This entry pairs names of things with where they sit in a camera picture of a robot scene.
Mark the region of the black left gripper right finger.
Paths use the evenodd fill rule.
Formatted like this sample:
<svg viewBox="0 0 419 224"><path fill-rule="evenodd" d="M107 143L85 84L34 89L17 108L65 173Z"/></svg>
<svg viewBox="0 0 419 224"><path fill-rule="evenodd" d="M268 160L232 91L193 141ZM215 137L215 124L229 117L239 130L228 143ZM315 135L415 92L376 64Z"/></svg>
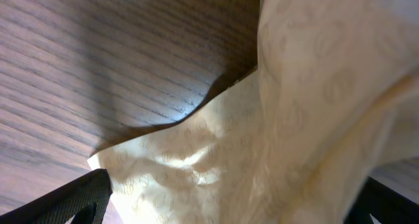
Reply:
<svg viewBox="0 0 419 224"><path fill-rule="evenodd" d="M344 224L418 224L418 205L369 177Z"/></svg>

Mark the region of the beige paper bag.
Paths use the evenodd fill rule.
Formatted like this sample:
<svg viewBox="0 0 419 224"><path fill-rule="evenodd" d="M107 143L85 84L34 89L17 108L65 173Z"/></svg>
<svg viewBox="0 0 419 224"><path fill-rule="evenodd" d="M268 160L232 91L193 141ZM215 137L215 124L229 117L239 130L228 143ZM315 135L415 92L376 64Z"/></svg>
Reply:
<svg viewBox="0 0 419 224"><path fill-rule="evenodd" d="M177 126L96 153L125 223L342 223L418 155L418 0L261 0L258 68Z"/></svg>

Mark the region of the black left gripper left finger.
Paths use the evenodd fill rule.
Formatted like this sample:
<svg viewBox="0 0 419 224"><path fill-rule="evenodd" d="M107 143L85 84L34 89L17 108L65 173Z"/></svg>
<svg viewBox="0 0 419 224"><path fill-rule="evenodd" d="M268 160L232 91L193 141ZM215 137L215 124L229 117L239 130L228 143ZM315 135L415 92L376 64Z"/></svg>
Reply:
<svg viewBox="0 0 419 224"><path fill-rule="evenodd" d="M107 170L96 169L3 214L1 222L102 224L112 193Z"/></svg>

